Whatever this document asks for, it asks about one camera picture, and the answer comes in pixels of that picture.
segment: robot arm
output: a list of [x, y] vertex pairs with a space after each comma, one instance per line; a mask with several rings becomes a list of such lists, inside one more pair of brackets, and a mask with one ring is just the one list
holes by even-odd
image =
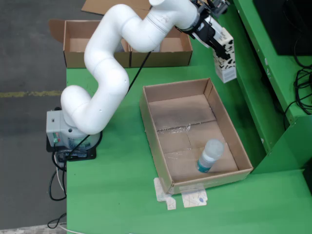
[[97, 134], [106, 127], [124, 99], [129, 78], [114, 58], [121, 38], [135, 50], [149, 52], [176, 26], [206, 47], [213, 47], [218, 56], [227, 56], [224, 48], [216, 43], [222, 28], [209, 16], [209, 5], [198, 6], [197, 1], [189, 0], [149, 1], [152, 8], [144, 20], [129, 6], [122, 4], [112, 7], [103, 17], [84, 55], [86, 68], [98, 81], [98, 89], [92, 98], [76, 85], [63, 91], [61, 105], [68, 125], [88, 135]]

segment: paper label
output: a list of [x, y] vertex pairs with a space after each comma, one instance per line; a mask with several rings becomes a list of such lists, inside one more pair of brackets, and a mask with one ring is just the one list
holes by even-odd
[[199, 189], [194, 192], [185, 192], [181, 194], [185, 208], [207, 205], [208, 198], [205, 189]]
[[172, 198], [170, 194], [165, 194], [164, 190], [162, 189], [159, 178], [154, 178], [154, 186], [155, 186], [157, 201], [159, 202], [165, 201], [167, 203], [168, 210], [175, 210], [176, 200]]

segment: box flap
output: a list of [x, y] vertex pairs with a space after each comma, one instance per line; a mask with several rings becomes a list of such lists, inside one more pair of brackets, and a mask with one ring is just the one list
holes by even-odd
[[62, 19], [49, 20], [49, 29], [52, 37], [61, 43], [64, 41], [64, 27], [65, 21]]
[[130, 6], [141, 18], [144, 18], [151, 5], [148, 0], [86, 0], [82, 11], [104, 15], [112, 6], [125, 4]]

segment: cardboard box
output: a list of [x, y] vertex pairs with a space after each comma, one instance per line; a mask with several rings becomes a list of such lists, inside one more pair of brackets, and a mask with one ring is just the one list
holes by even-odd
[[[210, 79], [144, 86], [140, 109], [166, 193], [232, 183], [253, 170]], [[196, 163], [212, 138], [224, 143], [225, 152], [208, 173], [201, 173]]]
[[[85, 68], [84, 51], [99, 20], [49, 20], [51, 35], [63, 43], [66, 67]], [[121, 44], [124, 52], [116, 52], [114, 57], [124, 67], [130, 67], [130, 46], [123, 39]]]
[[[86, 0], [82, 11], [104, 15], [112, 6], [126, 4], [142, 19], [148, 14], [148, 0]], [[140, 67], [147, 53], [139, 53], [131, 48], [131, 67]], [[189, 36], [173, 28], [160, 46], [160, 52], [152, 52], [144, 67], [188, 66], [193, 48]]]
[[[132, 47], [131, 67], [140, 67], [147, 53], [139, 53]], [[187, 34], [173, 28], [160, 44], [159, 52], [152, 52], [144, 67], [179, 67], [188, 66], [191, 61], [193, 48]]]

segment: cardboard sheet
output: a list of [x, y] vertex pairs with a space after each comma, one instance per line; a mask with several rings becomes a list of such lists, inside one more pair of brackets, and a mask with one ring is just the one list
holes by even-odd
[[204, 95], [155, 101], [149, 104], [157, 130], [215, 120]]

